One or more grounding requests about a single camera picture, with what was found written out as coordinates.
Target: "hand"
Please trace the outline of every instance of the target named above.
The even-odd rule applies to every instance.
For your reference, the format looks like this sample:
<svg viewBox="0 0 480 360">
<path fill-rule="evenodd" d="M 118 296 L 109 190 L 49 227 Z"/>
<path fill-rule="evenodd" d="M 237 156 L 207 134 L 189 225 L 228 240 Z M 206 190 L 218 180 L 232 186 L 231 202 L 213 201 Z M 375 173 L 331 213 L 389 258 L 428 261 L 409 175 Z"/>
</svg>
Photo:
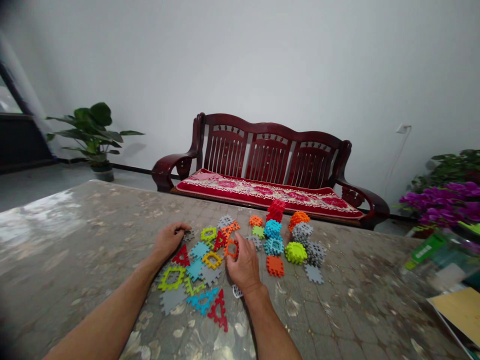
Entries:
<svg viewBox="0 0 480 360">
<path fill-rule="evenodd" d="M 158 234 L 151 256 L 155 259 L 168 259 L 174 253 L 184 237 L 185 230 L 191 230 L 192 227 L 184 222 L 174 222 L 164 227 Z"/>
<path fill-rule="evenodd" d="M 247 295 L 262 286 L 259 272 L 259 258 L 253 241 L 247 241 L 238 232 L 235 233 L 238 241 L 238 258 L 227 256 L 226 268 L 233 282 L 243 295 Z"/>
</svg>

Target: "power outlet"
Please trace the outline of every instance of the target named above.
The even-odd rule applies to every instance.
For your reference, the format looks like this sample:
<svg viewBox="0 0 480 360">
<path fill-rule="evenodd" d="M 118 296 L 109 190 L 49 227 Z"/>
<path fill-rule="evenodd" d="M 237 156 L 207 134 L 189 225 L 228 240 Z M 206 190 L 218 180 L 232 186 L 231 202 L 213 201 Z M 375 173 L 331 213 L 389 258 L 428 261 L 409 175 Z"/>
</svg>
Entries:
<svg viewBox="0 0 480 360">
<path fill-rule="evenodd" d="M 411 128 L 412 125 L 408 125 L 408 124 L 404 124 L 403 122 L 400 124 L 400 126 L 398 127 L 398 129 L 395 131 L 396 133 L 399 133 L 399 134 L 406 134 L 407 133 L 407 129 L 408 128 Z"/>
</svg>

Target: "wooden bench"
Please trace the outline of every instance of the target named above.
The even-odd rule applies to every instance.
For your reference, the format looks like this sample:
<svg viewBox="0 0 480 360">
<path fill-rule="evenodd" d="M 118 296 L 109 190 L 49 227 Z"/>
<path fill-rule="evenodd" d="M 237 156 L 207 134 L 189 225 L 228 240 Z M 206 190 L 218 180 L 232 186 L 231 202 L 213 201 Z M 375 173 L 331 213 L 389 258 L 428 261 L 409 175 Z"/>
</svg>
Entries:
<svg viewBox="0 0 480 360">
<path fill-rule="evenodd" d="M 207 125 L 207 144 L 204 154 Z M 190 175 L 192 159 L 196 159 L 197 171 L 204 168 L 232 179 L 242 178 L 254 183 L 281 184 L 280 186 L 284 188 L 296 187 L 304 191 L 319 188 L 333 189 L 335 186 L 340 186 L 341 199 L 354 208 L 358 208 L 366 201 L 369 210 L 363 210 L 364 214 L 357 219 L 309 213 L 310 217 L 373 229 L 376 224 L 389 217 L 390 209 L 380 196 L 345 180 L 345 167 L 351 150 L 350 141 L 342 141 L 325 132 L 296 132 L 276 123 L 250 123 L 233 115 L 200 113 L 193 120 L 190 150 L 158 160 L 153 167 L 152 177 L 158 191 L 161 192 L 208 198 L 260 209 L 265 209 L 265 206 L 254 206 L 235 198 L 219 200 L 181 191 L 172 183 L 172 170 L 176 167 L 180 180 L 185 180 Z"/>
</svg>

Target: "floral cushion pattern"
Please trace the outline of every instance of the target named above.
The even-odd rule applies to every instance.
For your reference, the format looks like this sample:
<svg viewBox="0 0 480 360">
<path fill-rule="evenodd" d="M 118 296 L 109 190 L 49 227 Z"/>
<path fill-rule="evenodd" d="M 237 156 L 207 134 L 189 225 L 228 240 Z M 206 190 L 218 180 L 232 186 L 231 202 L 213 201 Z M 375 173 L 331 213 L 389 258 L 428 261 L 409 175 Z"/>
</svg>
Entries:
<svg viewBox="0 0 480 360">
<path fill-rule="evenodd" d="M 360 219 L 364 214 L 338 197 L 330 187 L 308 189 L 219 175 L 200 169 L 176 186 L 184 193 L 229 199 L 262 207 L 273 200 L 286 203 L 286 210 L 342 219 Z"/>
</svg>

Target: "bench armrest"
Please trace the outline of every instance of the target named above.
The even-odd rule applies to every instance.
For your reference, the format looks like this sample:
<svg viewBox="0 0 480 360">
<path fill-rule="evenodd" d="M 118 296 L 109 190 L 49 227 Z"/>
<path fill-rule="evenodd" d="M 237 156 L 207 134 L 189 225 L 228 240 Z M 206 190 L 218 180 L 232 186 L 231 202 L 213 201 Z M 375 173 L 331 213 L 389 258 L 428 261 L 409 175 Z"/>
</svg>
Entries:
<svg viewBox="0 0 480 360">
<path fill-rule="evenodd" d="M 360 206 L 364 200 L 370 205 L 369 212 L 360 220 L 362 227 L 374 229 L 375 225 L 385 221 L 390 216 L 390 208 L 376 193 L 352 185 L 343 176 L 336 179 L 336 184 L 342 186 L 342 196 L 347 203 L 354 207 Z"/>
<path fill-rule="evenodd" d="M 159 192 L 170 192 L 174 187 L 172 182 L 173 168 L 177 167 L 180 179 L 183 180 L 188 177 L 192 159 L 198 156 L 197 151 L 190 150 L 186 153 L 167 155 L 158 160 L 151 171 L 151 177 L 155 181 L 157 190 Z"/>
</svg>

